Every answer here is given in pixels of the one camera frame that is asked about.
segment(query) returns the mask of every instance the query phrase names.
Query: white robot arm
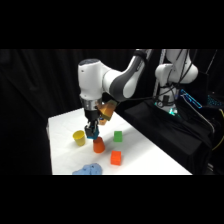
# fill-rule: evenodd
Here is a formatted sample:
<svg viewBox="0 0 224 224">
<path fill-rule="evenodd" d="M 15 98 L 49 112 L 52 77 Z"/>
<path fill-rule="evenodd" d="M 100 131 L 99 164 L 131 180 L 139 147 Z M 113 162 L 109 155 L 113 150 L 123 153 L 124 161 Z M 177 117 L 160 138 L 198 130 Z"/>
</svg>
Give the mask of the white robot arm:
<svg viewBox="0 0 224 224">
<path fill-rule="evenodd" d="M 157 106 L 164 111 L 176 108 L 174 101 L 179 94 L 173 84 L 189 84 L 198 76 L 198 69 L 192 64 L 189 53 L 189 49 L 167 49 L 166 57 L 172 64 L 160 65 L 156 70 L 160 84 Z"/>
<path fill-rule="evenodd" d="M 88 119 L 88 125 L 85 127 L 87 138 L 96 139 L 98 137 L 100 113 L 96 106 L 102 104 L 103 92 L 107 92 L 119 102 L 130 99 L 135 93 L 139 78 L 152 53 L 153 49 L 137 49 L 124 72 L 113 70 L 98 59 L 84 60 L 79 64 L 80 97 L 85 109 L 85 116 Z M 166 56 L 172 64 L 161 65 L 156 70 L 156 77 L 161 87 L 157 106 L 169 111 L 170 108 L 175 107 L 176 89 L 172 83 L 178 83 L 181 80 L 181 76 L 189 68 L 191 60 L 188 49 L 168 49 Z M 181 83 L 191 83 L 196 79 L 197 74 L 197 68 L 191 66 Z"/>
<path fill-rule="evenodd" d="M 153 49 L 137 49 L 124 72 L 113 70 L 98 59 L 84 60 L 79 64 L 80 97 L 88 119 L 88 125 L 85 127 L 87 138 L 98 137 L 100 113 L 96 106 L 102 104 L 103 92 L 107 92 L 119 102 L 131 98 L 152 53 Z"/>
</svg>

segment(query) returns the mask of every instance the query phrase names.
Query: cube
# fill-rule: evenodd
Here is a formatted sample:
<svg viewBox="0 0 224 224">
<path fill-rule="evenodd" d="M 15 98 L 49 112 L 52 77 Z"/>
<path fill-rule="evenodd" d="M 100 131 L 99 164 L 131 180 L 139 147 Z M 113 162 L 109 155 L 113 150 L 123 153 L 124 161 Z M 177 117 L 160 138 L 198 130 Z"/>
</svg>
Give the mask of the cube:
<svg viewBox="0 0 224 224">
<path fill-rule="evenodd" d="M 112 165 L 121 165 L 121 152 L 112 151 L 110 162 Z"/>
<path fill-rule="evenodd" d="M 122 142 L 122 141 L 123 141 L 122 131 L 115 131 L 114 142 Z"/>
</svg>

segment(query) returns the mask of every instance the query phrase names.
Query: tabletop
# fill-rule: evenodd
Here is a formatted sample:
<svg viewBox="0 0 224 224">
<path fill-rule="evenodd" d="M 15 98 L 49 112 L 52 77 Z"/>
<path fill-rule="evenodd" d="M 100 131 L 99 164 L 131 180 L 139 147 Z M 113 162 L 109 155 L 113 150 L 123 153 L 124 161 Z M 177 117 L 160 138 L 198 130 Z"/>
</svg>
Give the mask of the tabletop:
<svg viewBox="0 0 224 224">
<path fill-rule="evenodd" d="M 102 154 L 93 151 L 93 140 L 86 139 L 79 147 L 72 136 L 86 124 L 84 109 L 49 118 L 53 175 L 72 175 L 93 163 L 102 167 L 103 175 L 191 175 L 116 113 L 105 126 L 99 126 L 106 147 Z M 115 131 L 123 132 L 122 143 L 113 141 Z M 121 166 L 111 165 L 113 150 L 121 151 Z"/>
</svg>

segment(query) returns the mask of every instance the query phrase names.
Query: black curtain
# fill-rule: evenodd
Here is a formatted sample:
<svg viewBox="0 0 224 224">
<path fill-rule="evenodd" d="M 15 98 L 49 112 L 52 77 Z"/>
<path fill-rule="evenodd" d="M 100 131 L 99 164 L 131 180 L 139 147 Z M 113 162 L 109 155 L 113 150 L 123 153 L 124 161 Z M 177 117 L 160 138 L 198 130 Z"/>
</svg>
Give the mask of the black curtain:
<svg viewBox="0 0 224 224">
<path fill-rule="evenodd" d="M 46 134 L 49 117 L 81 108 L 77 74 L 79 62 L 87 58 L 98 58 L 107 66 L 123 71 L 127 68 L 133 52 L 134 49 L 1 49 L 0 148 L 4 152 L 1 156 L 1 172 L 3 174 L 51 173 L 49 144 L 45 139 L 43 142 L 46 144 L 43 147 L 41 142 L 45 138 L 43 135 Z M 199 70 L 207 71 L 215 52 L 216 49 L 199 49 L 195 61 Z M 134 97 L 152 96 L 155 70 L 159 64 L 160 54 L 161 49 L 156 49 L 140 79 Z M 224 51 L 218 49 L 209 70 L 209 89 L 224 95 L 223 59 Z M 105 101 L 110 98 L 108 94 L 104 94 Z M 123 116 L 124 110 L 138 103 L 140 102 L 122 103 L 117 112 Z"/>
</svg>

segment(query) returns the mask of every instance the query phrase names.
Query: green block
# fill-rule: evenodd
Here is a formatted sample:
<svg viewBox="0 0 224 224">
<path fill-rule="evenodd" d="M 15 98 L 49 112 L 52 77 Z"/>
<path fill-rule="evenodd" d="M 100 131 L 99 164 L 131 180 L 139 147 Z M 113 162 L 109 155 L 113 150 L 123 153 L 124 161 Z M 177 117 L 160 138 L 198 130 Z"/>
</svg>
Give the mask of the green block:
<svg viewBox="0 0 224 224">
<path fill-rule="evenodd" d="M 122 142 L 122 141 L 123 141 L 122 131 L 115 131 L 114 142 Z"/>
</svg>

